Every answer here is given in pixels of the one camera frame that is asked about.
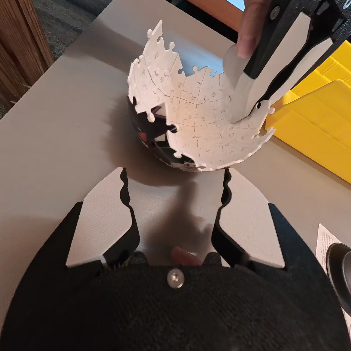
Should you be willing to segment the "wooden pillar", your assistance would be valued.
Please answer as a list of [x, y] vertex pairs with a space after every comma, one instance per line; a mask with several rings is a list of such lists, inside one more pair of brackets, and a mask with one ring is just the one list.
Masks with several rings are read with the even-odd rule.
[[31, 0], [0, 1], [0, 100], [9, 111], [54, 57]]

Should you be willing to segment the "white instruction sheet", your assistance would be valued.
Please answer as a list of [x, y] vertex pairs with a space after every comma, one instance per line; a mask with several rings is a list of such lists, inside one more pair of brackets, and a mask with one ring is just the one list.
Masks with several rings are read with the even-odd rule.
[[333, 243], [342, 243], [342, 242], [339, 239], [337, 239], [329, 230], [327, 230], [321, 223], [319, 223], [315, 256], [326, 274], [327, 274], [327, 264], [326, 264], [327, 250]]

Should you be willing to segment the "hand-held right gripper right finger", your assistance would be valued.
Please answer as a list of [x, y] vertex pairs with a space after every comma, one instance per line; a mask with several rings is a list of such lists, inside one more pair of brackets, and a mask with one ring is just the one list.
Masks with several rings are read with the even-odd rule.
[[228, 267], [251, 262], [284, 268], [269, 203], [234, 168], [225, 170], [221, 206], [212, 231], [212, 245]]

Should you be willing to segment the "person's right hand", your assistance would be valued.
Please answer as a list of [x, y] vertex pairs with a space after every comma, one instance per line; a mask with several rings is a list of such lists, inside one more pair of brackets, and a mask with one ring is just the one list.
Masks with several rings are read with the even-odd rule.
[[198, 257], [178, 246], [171, 250], [171, 259], [172, 262], [178, 266], [201, 266], [203, 264], [203, 261]]

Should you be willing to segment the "wood-edged grey table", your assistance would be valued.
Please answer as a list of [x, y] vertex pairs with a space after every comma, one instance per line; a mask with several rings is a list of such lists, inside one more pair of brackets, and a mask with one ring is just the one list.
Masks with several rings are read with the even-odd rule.
[[243, 1], [173, 0], [168, 2], [212, 29], [226, 26], [239, 32], [243, 17]]

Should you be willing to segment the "black round ball stand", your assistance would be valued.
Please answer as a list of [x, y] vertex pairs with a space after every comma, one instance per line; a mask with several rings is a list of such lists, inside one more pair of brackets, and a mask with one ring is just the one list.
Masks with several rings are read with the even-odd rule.
[[333, 243], [326, 254], [327, 276], [342, 309], [351, 315], [351, 248]]

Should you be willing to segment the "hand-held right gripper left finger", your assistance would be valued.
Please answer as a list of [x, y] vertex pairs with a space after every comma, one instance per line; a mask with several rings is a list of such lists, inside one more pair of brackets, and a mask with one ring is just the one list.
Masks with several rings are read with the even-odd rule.
[[131, 207], [125, 168], [119, 167], [84, 198], [66, 266], [100, 262], [122, 265], [137, 249], [138, 225]]

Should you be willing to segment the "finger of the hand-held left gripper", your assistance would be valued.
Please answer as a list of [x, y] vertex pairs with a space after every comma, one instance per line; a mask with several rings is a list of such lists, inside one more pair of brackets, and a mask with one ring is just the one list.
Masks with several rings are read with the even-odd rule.
[[241, 59], [237, 55], [237, 45], [232, 45], [223, 58], [223, 70], [234, 92], [230, 101], [230, 123], [234, 124], [248, 116], [256, 103], [265, 95], [274, 78], [295, 58], [307, 40], [311, 18], [299, 13], [282, 41], [276, 45], [271, 37], [273, 53], [264, 67], [259, 68], [256, 78], [254, 73], [245, 73], [249, 58]]
[[284, 94], [303, 77], [303, 75], [317, 62], [317, 60], [332, 46], [332, 39], [329, 37], [321, 43], [312, 47], [307, 54], [303, 56], [296, 68], [288, 76], [283, 85], [270, 97], [272, 104], [277, 102]]

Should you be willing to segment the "yellow plastic bin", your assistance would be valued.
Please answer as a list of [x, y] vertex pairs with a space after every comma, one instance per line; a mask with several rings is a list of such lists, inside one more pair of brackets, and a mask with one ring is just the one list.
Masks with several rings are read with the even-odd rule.
[[273, 107], [266, 130], [351, 183], [350, 39]]

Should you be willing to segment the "partly built puzzle ball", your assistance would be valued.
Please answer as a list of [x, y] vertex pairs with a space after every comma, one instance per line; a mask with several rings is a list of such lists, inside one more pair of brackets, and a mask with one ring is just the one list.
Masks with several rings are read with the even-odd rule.
[[141, 143], [163, 163], [189, 172], [229, 168], [256, 153], [275, 133], [271, 126], [260, 135], [274, 112], [270, 101], [231, 123], [233, 89], [225, 74], [194, 66], [186, 76], [174, 42], [166, 49], [162, 34], [160, 20], [148, 30], [127, 78], [130, 117]]

